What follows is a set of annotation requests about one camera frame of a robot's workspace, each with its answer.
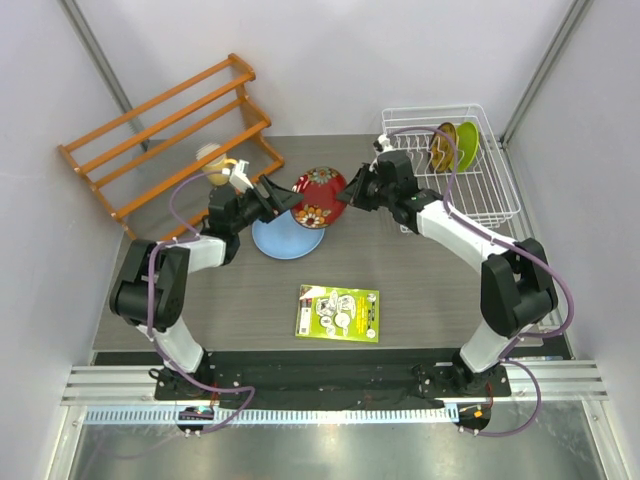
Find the red patterned plate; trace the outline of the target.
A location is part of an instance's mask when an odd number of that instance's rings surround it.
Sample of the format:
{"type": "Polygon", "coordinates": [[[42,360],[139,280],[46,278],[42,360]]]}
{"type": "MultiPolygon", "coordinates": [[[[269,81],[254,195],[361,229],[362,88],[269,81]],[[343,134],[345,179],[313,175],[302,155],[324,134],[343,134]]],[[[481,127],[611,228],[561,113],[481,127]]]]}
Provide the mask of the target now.
{"type": "Polygon", "coordinates": [[[328,166],[314,167],[301,175],[292,191],[303,199],[291,209],[294,220],[307,229],[325,229],[334,224],[346,209],[337,195],[347,186],[344,176],[328,166]]]}

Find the light blue plate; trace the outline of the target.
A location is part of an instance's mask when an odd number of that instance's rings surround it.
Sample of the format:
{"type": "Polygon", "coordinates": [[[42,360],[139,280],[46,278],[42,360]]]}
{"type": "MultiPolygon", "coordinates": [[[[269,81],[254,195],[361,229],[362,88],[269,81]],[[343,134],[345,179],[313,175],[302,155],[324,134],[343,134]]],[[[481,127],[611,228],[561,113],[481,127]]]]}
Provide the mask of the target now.
{"type": "Polygon", "coordinates": [[[307,229],[291,217],[270,223],[256,222],[252,226],[252,239],[266,256],[277,260],[295,260],[310,254],[324,238],[322,229],[307,229]]]}

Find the brown yellow-rimmed plate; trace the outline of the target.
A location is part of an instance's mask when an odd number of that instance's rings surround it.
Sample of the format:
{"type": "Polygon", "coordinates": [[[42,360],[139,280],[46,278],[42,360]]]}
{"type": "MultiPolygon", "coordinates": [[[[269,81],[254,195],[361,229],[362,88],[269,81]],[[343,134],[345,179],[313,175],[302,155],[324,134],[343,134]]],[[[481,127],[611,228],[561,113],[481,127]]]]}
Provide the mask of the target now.
{"type": "Polygon", "coordinates": [[[439,132],[433,134],[429,144],[430,161],[434,172],[443,173],[453,164],[457,132],[450,122],[442,123],[437,129],[439,132]]]}

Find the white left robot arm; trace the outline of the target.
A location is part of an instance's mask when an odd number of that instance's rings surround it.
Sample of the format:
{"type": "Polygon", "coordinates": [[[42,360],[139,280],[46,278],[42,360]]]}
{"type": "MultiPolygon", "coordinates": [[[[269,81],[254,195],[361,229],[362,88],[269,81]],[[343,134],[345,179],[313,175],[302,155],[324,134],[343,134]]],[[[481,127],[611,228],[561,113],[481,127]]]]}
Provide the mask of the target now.
{"type": "Polygon", "coordinates": [[[191,239],[132,242],[109,296],[109,308],[143,333],[179,388],[200,399],[214,389],[209,356],[182,317],[190,274],[229,264],[240,247],[239,233],[255,222],[269,223],[303,200],[301,193],[261,176],[259,185],[226,184],[209,194],[204,226],[191,239]]]}

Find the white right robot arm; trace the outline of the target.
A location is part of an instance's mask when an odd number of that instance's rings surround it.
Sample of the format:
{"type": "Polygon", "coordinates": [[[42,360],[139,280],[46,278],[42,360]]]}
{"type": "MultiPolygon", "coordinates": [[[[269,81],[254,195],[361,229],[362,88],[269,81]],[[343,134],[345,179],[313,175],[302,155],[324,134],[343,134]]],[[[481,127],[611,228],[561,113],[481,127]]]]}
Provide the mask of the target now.
{"type": "Polygon", "coordinates": [[[455,211],[441,194],[419,186],[402,151],[364,164],[337,198],[365,211],[386,208],[398,224],[444,246],[479,274],[482,321],[452,358],[451,383],[459,393],[483,388],[515,339],[558,305],[538,241],[517,242],[455,211]]]}

